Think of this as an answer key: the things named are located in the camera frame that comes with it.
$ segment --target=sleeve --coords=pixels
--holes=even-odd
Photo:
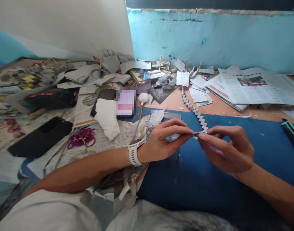
[[[19,201],[0,222],[0,230],[102,230],[88,208],[90,193],[39,190]]]

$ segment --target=white tissue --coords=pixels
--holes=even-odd
[[[105,136],[112,141],[120,134],[120,128],[116,116],[116,103],[114,100],[98,98],[95,111],[96,119],[104,130]]]

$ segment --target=gray fabric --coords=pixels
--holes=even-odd
[[[0,230],[101,230],[90,211],[90,193],[55,193],[39,190],[18,202],[0,222]],[[138,200],[123,209],[106,231],[236,230],[229,222],[202,212],[172,212]]]

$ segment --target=fingernail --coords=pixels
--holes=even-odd
[[[198,137],[201,138],[201,139],[204,139],[205,136],[206,136],[205,133],[199,133],[199,134],[198,134]]]

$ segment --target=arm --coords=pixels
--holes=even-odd
[[[146,163],[165,159],[190,139],[192,133],[193,131],[178,119],[159,124],[153,129],[148,142],[138,148],[138,160]],[[165,140],[173,134],[181,135],[171,143]],[[41,189],[51,192],[79,193],[108,174],[130,165],[127,147],[95,153],[52,171],[24,197]]]
[[[225,136],[230,143],[222,140]],[[256,191],[294,228],[294,187],[254,163],[254,148],[242,127],[215,126],[199,138],[215,166]]]

